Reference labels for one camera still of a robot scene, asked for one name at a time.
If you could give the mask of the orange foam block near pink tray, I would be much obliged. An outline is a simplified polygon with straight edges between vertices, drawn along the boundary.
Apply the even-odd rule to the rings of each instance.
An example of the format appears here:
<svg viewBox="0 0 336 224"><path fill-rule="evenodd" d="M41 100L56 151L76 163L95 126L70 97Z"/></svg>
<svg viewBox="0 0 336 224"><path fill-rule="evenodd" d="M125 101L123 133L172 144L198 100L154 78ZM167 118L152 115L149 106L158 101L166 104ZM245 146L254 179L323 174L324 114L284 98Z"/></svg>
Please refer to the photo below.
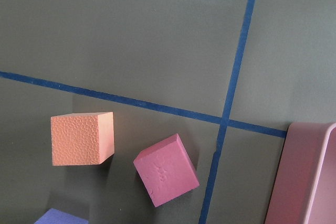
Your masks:
<svg viewBox="0 0 336 224"><path fill-rule="evenodd" d="M112 112L52 116L54 166L99 165L115 152Z"/></svg>

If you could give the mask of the purple foam block near pink tray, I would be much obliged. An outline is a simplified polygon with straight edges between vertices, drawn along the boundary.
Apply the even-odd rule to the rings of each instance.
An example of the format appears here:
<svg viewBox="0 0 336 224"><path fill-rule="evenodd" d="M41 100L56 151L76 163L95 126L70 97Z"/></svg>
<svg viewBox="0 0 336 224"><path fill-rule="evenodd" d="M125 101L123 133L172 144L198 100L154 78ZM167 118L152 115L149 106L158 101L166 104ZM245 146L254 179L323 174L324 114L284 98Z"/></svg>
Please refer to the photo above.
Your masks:
<svg viewBox="0 0 336 224"><path fill-rule="evenodd" d="M35 224L88 224L89 221L69 213L50 208Z"/></svg>

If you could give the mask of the pink plastic tray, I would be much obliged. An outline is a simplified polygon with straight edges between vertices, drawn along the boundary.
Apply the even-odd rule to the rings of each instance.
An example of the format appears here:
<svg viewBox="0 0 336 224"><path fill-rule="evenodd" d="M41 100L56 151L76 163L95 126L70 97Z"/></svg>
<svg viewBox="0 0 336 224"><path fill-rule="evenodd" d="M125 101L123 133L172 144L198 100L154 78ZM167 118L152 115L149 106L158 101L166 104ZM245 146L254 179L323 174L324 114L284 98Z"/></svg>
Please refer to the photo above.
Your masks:
<svg viewBox="0 0 336 224"><path fill-rule="evenodd" d="M335 123L289 126L266 223L335 223Z"/></svg>

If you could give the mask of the pink-red foam block right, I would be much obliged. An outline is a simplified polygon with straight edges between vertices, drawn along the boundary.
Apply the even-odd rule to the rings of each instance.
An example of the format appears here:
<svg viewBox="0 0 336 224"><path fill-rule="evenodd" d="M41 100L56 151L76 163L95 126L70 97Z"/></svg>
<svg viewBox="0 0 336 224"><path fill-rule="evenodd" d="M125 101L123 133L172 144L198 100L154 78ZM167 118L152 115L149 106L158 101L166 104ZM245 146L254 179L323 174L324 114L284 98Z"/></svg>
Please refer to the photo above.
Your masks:
<svg viewBox="0 0 336 224"><path fill-rule="evenodd" d="M200 184L195 167L178 134L142 150L133 164L155 207Z"/></svg>

